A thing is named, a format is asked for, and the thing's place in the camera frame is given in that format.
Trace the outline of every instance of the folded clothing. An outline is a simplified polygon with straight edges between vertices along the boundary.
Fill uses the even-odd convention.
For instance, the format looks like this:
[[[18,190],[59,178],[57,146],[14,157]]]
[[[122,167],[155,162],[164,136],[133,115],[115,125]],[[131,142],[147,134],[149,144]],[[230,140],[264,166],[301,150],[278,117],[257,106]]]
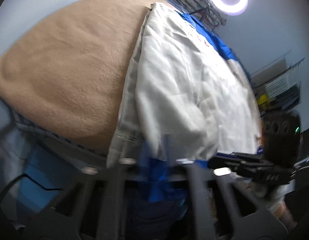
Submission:
[[[135,152],[144,137],[153,157],[171,134],[180,157],[207,160],[218,150],[254,154],[260,117],[238,62],[225,61],[180,15],[155,3],[128,67],[107,165]]]

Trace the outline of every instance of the beige blanket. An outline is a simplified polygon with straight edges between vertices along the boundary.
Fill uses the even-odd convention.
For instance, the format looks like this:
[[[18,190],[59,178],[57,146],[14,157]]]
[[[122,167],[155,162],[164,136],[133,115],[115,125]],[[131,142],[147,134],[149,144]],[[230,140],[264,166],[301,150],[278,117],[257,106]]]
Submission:
[[[137,35],[157,1],[167,4],[80,0],[50,15],[0,58],[0,96],[37,125],[107,153]]]

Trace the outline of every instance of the black device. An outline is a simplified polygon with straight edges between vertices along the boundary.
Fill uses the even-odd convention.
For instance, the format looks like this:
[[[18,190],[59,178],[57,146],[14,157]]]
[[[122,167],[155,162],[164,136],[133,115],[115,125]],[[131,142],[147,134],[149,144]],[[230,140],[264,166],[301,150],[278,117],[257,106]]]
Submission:
[[[273,112],[263,120],[265,158],[283,168],[292,168],[301,147],[301,124],[297,113]]]
[[[245,153],[217,154],[209,160],[208,167],[211,169],[229,167],[240,176],[252,178],[253,182],[269,186],[289,184],[296,172],[294,168],[275,165],[262,155]]]

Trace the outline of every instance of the black cable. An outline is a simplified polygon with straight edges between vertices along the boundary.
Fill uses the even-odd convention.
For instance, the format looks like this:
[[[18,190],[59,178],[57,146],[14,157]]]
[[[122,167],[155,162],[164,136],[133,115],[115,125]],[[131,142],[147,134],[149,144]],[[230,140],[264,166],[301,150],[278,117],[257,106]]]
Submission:
[[[208,9],[208,8],[209,8],[209,6],[204,7],[204,8],[201,8],[201,9],[196,10],[196,11],[193,11],[193,12],[189,13],[189,15],[192,15],[192,14],[197,13],[197,12],[201,12],[201,11],[203,11],[203,10],[206,10],[206,9]]]
[[[213,29],[211,30],[211,32],[213,32],[214,28],[216,28],[217,26],[219,26],[219,23],[213,26]]]
[[[210,4],[209,4],[209,11],[208,11],[208,13],[206,12],[206,13],[199,19],[199,22],[202,22],[202,21],[205,19],[205,17],[207,16],[207,14],[208,14],[208,17],[207,17],[207,20],[208,20],[209,17],[210,17]]]
[[[28,178],[29,180],[31,180],[33,183],[37,184],[40,188],[42,188],[43,190],[46,191],[54,191],[54,190],[63,190],[62,188],[45,188],[44,186],[42,186],[40,183],[36,182],[33,178],[31,178],[28,174],[21,174],[18,177],[16,177],[13,181],[11,181],[8,185],[6,185],[4,187],[4,189],[0,192],[0,204],[2,202],[2,200],[4,199],[4,197],[6,196],[6,194],[8,193],[8,191],[11,189],[11,187],[16,184],[19,180],[23,179],[23,178]]]

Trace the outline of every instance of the fleece blanket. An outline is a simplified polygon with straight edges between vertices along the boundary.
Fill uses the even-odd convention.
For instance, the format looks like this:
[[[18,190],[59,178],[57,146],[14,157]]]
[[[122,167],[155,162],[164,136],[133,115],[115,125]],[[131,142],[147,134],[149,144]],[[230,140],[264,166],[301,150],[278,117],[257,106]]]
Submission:
[[[0,96],[36,125],[108,153],[129,60],[158,1],[80,0],[56,11],[1,56]]]

